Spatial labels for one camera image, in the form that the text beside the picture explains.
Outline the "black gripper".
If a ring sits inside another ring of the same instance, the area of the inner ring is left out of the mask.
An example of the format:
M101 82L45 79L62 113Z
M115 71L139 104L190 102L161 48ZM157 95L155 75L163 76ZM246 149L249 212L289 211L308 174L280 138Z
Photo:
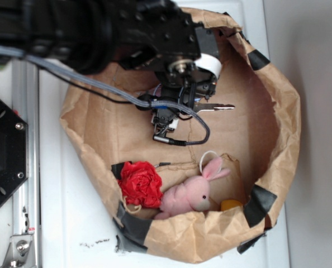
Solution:
M213 31L173 1L118 2L118 63L154 72L188 105L215 94L221 68Z

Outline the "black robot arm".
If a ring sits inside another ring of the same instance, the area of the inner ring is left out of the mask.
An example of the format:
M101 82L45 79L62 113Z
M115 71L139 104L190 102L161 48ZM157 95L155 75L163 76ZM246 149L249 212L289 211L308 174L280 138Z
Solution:
M84 75L111 62L152 71L186 103L213 96L219 77L213 32L173 1L0 1L0 45Z

